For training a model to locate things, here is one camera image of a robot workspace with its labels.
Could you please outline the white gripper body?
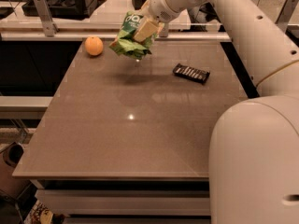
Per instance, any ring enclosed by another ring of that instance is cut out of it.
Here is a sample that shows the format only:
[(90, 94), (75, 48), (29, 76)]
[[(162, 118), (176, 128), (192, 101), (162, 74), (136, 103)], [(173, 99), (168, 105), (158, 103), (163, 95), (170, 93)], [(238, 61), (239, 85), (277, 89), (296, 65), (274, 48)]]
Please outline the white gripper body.
[(182, 0), (149, 0), (149, 13), (163, 23), (176, 19), (184, 10)]

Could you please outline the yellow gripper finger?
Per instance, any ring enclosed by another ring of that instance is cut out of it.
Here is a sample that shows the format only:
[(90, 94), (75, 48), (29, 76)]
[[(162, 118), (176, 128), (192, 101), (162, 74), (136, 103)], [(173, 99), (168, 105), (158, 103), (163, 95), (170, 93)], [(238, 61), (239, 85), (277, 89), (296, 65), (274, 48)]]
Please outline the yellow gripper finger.
[(139, 9), (139, 13), (141, 15), (147, 15), (149, 13), (149, 7), (150, 7), (150, 0), (146, 0), (141, 8)]
[(158, 34), (163, 28), (163, 24), (161, 22), (157, 22), (155, 20), (145, 18), (141, 24), (138, 26), (133, 40), (141, 43), (146, 40), (148, 37)]

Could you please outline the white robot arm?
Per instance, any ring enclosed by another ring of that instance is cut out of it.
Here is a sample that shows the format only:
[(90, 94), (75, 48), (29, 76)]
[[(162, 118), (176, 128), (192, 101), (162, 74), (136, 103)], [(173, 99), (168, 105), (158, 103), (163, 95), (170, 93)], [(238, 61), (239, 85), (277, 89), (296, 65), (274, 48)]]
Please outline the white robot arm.
[[(203, 0), (148, 0), (170, 22)], [(206, 0), (260, 95), (230, 107), (210, 139), (211, 224), (299, 224), (299, 63), (296, 45), (251, 0)]]

